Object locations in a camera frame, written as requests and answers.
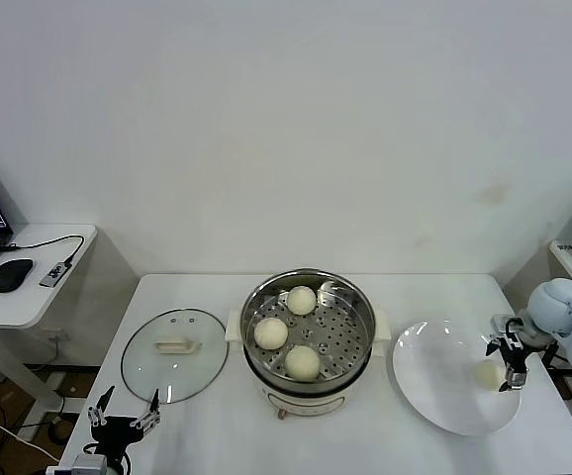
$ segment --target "white plate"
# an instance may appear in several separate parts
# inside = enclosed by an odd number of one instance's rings
[[[409,402],[432,423],[461,435],[505,427],[520,407],[520,391],[488,391],[474,379],[488,339],[454,322],[421,322],[396,342],[396,379]],[[499,351],[490,359],[504,368]]]

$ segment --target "lid handle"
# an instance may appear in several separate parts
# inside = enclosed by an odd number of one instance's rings
[[[192,341],[181,334],[174,337],[161,338],[154,346],[161,354],[191,354],[200,347],[200,343]]]

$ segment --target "glass lid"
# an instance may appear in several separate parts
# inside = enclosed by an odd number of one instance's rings
[[[161,404],[189,399],[211,384],[225,365],[229,345],[225,328],[202,310],[171,310],[143,325],[121,359],[128,389]]]

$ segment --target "computer mouse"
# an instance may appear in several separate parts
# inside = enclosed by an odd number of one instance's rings
[[[0,264],[0,293],[13,292],[22,285],[33,267],[30,259],[16,259]]]

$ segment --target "steamed bun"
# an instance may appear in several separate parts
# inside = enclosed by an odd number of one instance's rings
[[[485,359],[473,368],[475,382],[487,391],[499,391],[504,383],[504,369],[497,361]]]
[[[296,381],[314,381],[322,363],[316,351],[307,346],[295,346],[286,355],[286,372]]]
[[[262,349],[277,349],[284,345],[288,338],[288,327],[279,319],[262,320],[253,332],[257,346]]]
[[[286,297],[286,307],[295,315],[308,315],[317,305],[317,295],[309,287],[293,287]]]

